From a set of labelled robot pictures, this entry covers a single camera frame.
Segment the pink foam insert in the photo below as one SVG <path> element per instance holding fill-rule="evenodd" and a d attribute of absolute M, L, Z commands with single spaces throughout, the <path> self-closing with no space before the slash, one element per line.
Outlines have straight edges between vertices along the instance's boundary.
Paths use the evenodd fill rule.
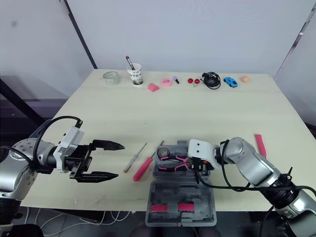
<path fill-rule="evenodd" d="M 194 211 L 194 204 L 178 203 L 178 211 Z"/>
<path fill-rule="evenodd" d="M 153 83 L 150 83 L 147 88 L 151 92 L 155 92 L 156 90 L 159 90 L 159 87 L 157 85 L 153 84 Z"/>
<path fill-rule="evenodd" d="M 168 212 L 168 206 L 167 205 L 152 205 L 151 212 Z"/>

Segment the pink screwdriver handle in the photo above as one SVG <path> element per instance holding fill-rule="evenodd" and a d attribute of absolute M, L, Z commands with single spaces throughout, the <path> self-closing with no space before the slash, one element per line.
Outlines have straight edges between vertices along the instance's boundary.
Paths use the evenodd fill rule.
<path fill-rule="evenodd" d="M 153 158 L 148 157 L 147 160 L 142 164 L 142 166 L 138 169 L 138 171 L 134 174 L 133 180 L 138 181 L 143 176 L 143 174 L 146 172 L 148 166 L 153 161 Z"/>
<path fill-rule="evenodd" d="M 256 138 L 256 142 L 257 142 L 258 148 L 259 148 L 259 153 L 262 156 L 267 157 L 266 148 L 265 148 L 265 145 L 263 144 L 261 134 L 255 134 L 255 138 Z"/>

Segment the white wall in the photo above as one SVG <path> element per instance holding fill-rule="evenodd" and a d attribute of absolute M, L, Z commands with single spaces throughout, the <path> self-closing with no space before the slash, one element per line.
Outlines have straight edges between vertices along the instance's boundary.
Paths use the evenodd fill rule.
<path fill-rule="evenodd" d="M 303 121 L 316 125 L 315 14 L 275 80 Z"/>
<path fill-rule="evenodd" d="M 0 0 L 0 77 L 23 99 L 68 98 L 92 65 L 58 0 Z"/>
<path fill-rule="evenodd" d="M 274 76 L 315 0 L 69 0 L 99 68 Z"/>

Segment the tool box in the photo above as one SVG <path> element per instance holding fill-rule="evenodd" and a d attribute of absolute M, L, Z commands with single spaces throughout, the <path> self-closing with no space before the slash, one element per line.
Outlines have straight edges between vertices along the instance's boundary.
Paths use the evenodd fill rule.
<path fill-rule="evenodd" d="M 216 211 L 213 189 L 197 184 L 194 171 L 185 169 L 188 154 L 187 141 L 177 145 L 157 148 L 153 181 L 146 212 L 149 227 L 215 226 Z M 202 179 L 209 183 L 210 172 L 202 172 Z"/>

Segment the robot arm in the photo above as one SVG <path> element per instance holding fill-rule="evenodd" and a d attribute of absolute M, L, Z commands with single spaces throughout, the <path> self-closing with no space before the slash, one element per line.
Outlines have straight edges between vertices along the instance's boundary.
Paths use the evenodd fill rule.
<path fill-rule="evenodd" d="M 192 139 L 188 156 L 208 161 L 215 169 L 224 164 L 235 164 L 243 177 L 254 187 L 295 187 L 289 174 L 281 174 L 264 156 L 256 153 L 254 147 L 240 137 L 231 139 L 223 154 L 224 144 L 213 146 L 207 142 Z M 260 191 L 274 206 L 296 236 L 316 235 L 316 201 L 303 190 Z"/>
<path fill-rule="evenodd" d="M 93 140 L 89 145 L 79 145 L 84 132 L 78 127 L 72 126 L 58 146 L 52 143 L 40 141 L 37 149 L 37 157 L 33 157 L 33 149 L 36 138 L 28 138 L 17 142 L 13 149 L 21 152 L 31 160 L 28 163 L 21 155 L 9 151 L 0 160 L 0 237 L 12 228 L 12 219 L 17 214 L 21 200 L 25 198 L 38 173 L 50 174 L 53 169 L 60 173 L 70 171 L 69 178 L 77 182 L 98 183 L 117 177 L 117 174 L 93 171 L 85 173 L 92 161 L 91 152 L 96 148 L 104 150 L 125 149 L 121 144 Z"/>

